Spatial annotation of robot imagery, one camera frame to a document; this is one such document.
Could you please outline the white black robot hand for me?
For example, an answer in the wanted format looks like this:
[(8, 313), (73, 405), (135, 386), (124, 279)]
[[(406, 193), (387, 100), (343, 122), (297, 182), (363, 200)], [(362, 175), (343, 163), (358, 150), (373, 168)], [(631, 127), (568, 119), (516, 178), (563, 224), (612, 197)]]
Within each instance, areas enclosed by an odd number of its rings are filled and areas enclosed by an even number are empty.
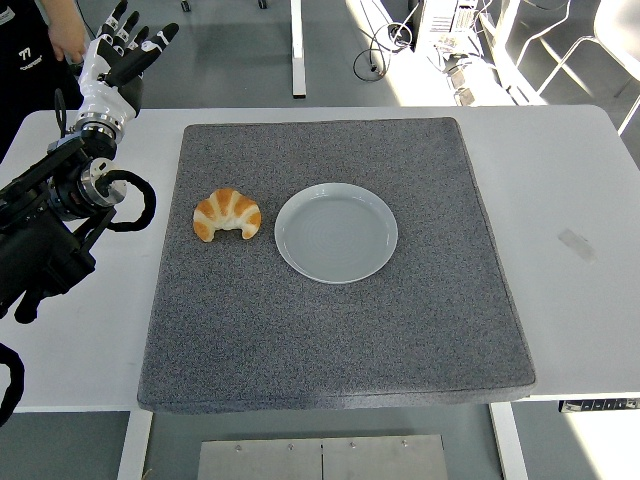
[(119, 2), (89, 43), (79, 77), (83, 103), (80, 121), (109, 117), (120, 128), (138, 116), (141, 109), (143, 75), (155, 63), (179, 31), (170, 23), (155, 35), (144, 27), (133, 32), (139, 13), (127, 12), (128, 3)]

